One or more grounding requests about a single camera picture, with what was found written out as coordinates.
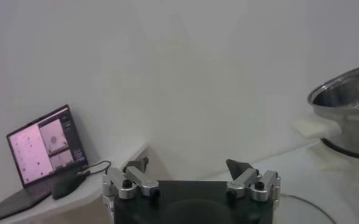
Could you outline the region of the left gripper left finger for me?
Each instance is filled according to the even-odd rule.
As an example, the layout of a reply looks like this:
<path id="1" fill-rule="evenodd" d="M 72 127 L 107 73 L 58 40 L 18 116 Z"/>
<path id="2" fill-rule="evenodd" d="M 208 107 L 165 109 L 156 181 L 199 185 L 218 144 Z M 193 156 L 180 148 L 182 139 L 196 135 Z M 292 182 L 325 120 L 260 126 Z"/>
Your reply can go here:
<path id="1" fill-rule="evenodd" d="M 122 200 L 131 200 L 137 192 L 150 199 L 160 196 L 160 186 L 157 180 L 149 178 L 146 168 L 149 164 L 147 156 L 129 161 L 122 169 L 108 168 L 102 179 L 106 195 L 117 195 Z"/>

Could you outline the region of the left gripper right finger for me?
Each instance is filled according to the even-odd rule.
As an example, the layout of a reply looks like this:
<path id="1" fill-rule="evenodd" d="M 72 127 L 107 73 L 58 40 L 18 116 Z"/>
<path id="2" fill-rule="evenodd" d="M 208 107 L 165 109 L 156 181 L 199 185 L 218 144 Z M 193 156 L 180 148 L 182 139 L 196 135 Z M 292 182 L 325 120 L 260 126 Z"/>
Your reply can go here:
<path id="1" fill-rule="evenodd" d="M 228 201 L 236 201 L 249 195 L 253 201 L 279 201 L 280 175 L 273 170 L 261 174 L 249 163 L 227 159 L 226 165 L 232 177 L 227 182 Z"/>

